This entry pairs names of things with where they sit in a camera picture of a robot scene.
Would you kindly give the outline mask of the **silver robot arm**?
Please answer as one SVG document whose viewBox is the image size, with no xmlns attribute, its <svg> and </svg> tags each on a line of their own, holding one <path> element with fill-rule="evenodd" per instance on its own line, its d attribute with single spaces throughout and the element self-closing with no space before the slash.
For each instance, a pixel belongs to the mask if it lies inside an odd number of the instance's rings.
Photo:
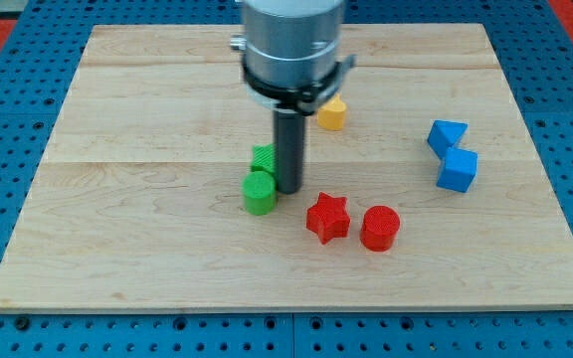
<svg viewBox="0 0 573 358">
<path fill-rule="evenodd" d="M 305 120 L 341 89 L 356 57 L 337 59 L 344 0 L 246 0 L 243 33 L 230 40 L 241 54 L 250 97 L 273 112 L 277 190 L 302 186 Z"/>
</svg>

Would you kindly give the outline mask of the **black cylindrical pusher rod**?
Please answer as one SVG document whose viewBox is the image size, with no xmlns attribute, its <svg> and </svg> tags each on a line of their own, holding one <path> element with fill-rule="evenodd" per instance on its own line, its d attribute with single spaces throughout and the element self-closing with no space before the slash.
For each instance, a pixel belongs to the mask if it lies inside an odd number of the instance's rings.
<svg viewBox="0 0 573 358">
<path fill-rule="evenodd" d="M 294 194 L 302 185 L 305 117 L 278 111 L 273 117 L 277 188 L 283 194 Z"/>
</svg>

